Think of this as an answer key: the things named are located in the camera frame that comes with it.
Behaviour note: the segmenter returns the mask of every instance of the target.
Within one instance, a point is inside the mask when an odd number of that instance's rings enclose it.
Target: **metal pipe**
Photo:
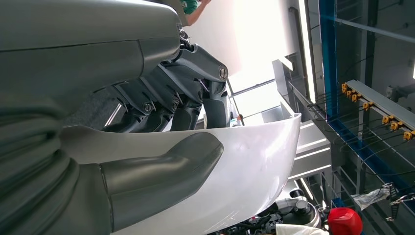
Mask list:
[[[347,25],[352,26],[352,27],[364,29],[364,30],[367,30],[367,31],[370,31],[370,32],[382,34],[382,35],[385,35],[385,36],[388,36],[388,37],[400,39],[400,40],[415,44],[415,38],[413,38],[413,37],[408,37],[408,36],[405,36],[405,35],[402,35],[402,34],[393,33],[393,32],[383,30],[383,29],[370,27],[370,26],[367,26],[367,25],[363,25],[363,24],[359,24],[359,23],[355,23],[355,22],[350,22],[350,21],[346,21],[346,20],[342,20],[342,19],[334,18],[334,17],[330,17],[330,16],[321,15],[321,17],[332,20],[332,21],[336,21],[336,22],[339,22],[339,23],[342,23],[342,24],[347,24]]]

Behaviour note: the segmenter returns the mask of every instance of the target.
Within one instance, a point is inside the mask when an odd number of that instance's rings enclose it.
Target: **screw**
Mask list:
[[[149,104],[149,103],[144,103],[143,104],[143,110],[145,111],[145,112],[150,112],[151,110],[153,109],[153,107],[151,106],[151,104]]]
[[[178,100],[174,100],[173,101],[173,109],[176,110],[177,106],[179,106],[179,101]]]
[[[228,69],[225,66],[221,66],[219,69],[219,76],[222,79],[225,79],[228,77]]]

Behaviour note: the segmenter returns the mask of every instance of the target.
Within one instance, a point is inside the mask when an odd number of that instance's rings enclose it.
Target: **black hose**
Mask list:
[[[247,228],[247,229],[260,229],[262,227],[262,225],[266,224],[268,221],[270,221],[270,219],[271,219],[271,216],[267,216],[267,217],[260,218],[258,223],[256,223],[255,225],[238,223],[238,224],[235,224],[235,226],[236,227],[243,227],[243,228]]]

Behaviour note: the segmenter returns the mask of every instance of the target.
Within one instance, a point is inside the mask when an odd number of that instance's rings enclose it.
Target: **plastic bag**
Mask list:
[[[324,230],[303,225],[276,224],[275,229],[278,235],[329,235]]]
[[[386,199],[389,196],[389,189],[388,188],[380,188],[375,191],[372,191],[368,194],[355,194],[351,197],[354,199],[357,205],[359,205],[360,209],[363,211],[368,206],[383,199]]]

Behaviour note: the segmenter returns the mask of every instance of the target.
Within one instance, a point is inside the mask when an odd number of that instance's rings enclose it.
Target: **red cap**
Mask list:
[[[363,230],[358,213],[347,207],[332,209],[327,223],[333,235],[359,235]]]

